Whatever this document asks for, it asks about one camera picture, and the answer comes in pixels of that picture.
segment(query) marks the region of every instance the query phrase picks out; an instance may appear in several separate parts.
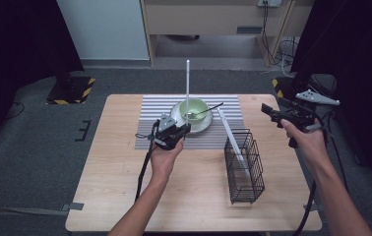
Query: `white plate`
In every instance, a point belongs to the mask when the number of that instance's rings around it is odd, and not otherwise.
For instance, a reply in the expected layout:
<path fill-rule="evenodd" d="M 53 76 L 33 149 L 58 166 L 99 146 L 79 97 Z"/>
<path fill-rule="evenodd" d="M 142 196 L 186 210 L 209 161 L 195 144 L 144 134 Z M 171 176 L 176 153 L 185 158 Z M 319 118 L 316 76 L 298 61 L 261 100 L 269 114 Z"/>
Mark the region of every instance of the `white plate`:
<path fill-rule="evenodd" d="M 176 125 L 178 127 L 180 127 L 180 126 L 182 126 L 186 123 L 183 120 L 183 117 L 180 115 L 179 106 L 180 106 L 180 102 L 175 104 L 173 106 L 173 108 L 171 108 L 171 111 L 170 111 L 170 117 L 177 121 Z M 201 124 L 197 124 L 197 125 L 192 124 L 192 126 L 190 128 L 190 133 L 195 134 L 195 133 L 199 133 L 201 131 L 204 131 L 205 129 L 207 129 L 211 125 L 211 123 L 213 121 L 213 118 L 214 118 L 213 112 L 212 112 L 212 110 L 209 110 L 208 115 L 205 117 L 204 121 L 202 121 Z"/>

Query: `white striped mat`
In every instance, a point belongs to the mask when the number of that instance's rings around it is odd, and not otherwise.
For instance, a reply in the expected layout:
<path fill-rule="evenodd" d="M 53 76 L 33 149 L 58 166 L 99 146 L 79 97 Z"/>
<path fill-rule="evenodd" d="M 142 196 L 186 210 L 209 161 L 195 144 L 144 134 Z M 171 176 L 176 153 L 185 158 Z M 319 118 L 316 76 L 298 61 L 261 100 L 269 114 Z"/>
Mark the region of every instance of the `white striped mat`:
<path fill-rule="evenodd" d="M 204 100 L 209 107 L 213 107 L 223 102 L 219 108 L 223 111 L 231 129 L 244 129 L 241 108 L 237 95 L 196 95 L 190 94 L 189 97 L 199 97 Z M 161 117 L 161 114 L 170 115 L 171 108 L 178 102 L 184 100 L 183 95 L 144 95 L 141 108 L 140 122 L 137 134 L 149 135 L 153 123 Z M 227 134 L 220 121 L 217 110 L 213 110 L 213 122 L 204 131 L 196 134 L 188 134 L 184 144 L 185 149 L 219 149 L 224 148 Z M 148 149 L 150 141 L 147 139 L 136 139 L 135 149 Z"/>

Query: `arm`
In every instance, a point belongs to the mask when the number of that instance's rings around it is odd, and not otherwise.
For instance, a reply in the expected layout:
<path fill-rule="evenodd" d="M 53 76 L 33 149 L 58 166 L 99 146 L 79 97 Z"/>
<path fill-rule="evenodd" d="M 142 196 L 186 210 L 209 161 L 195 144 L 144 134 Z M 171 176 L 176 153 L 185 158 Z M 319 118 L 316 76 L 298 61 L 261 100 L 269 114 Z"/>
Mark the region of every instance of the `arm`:
<path fill-rule="evenodd" d="M 304 162 L 314 176 L 331 234 L 372 235 L 330 161 L 322 131 L 304 134 L 286 120 L 281 120 L 281 124 L 288 135 L 296 139 Z"/>
<path fill-rule="evenodd" d="M 109 236 L 143 235 L 168 183 L 174 160 L 183 150 L 183 142 L 184 140 L 181 139 L 173 150 L 163 150 L 159 147 L 153 150 L 151 156 L 153 174 L 149 185 L 125 215 L 113 226 Z"/>

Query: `wire rack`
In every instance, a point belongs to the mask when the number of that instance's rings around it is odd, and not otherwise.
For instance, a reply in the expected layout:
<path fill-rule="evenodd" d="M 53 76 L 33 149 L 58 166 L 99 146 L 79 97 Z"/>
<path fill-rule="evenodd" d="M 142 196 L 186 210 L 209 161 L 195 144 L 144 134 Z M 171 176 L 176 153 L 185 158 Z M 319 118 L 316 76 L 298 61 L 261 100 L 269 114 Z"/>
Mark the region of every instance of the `wire rack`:
<path fill-rule="evenodd" d="M 232 129 L 240 152 L 226 139 L 224 154 L 231 203 L 254 203 L 265 190 L 263 165 L 256 141 L 249 129 Z"/>

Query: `black curtain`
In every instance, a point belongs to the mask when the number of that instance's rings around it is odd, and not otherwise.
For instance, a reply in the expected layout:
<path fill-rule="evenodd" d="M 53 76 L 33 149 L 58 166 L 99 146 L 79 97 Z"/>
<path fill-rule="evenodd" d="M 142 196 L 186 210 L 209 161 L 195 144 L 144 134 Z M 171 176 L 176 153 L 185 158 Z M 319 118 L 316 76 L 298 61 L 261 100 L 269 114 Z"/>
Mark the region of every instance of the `black curtain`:
<path fill-rule="evenodd" d="M 57 2 L 0 0 L 0 125 L 20 87 L 64 71 L 84 68 Z"/>
<path fill-rule="evenodd" d="M 372 168 L 372 1 L 315 1 L 291 70 L 299 81 L 336 77 L 341 123 L 360 162 Z"/>

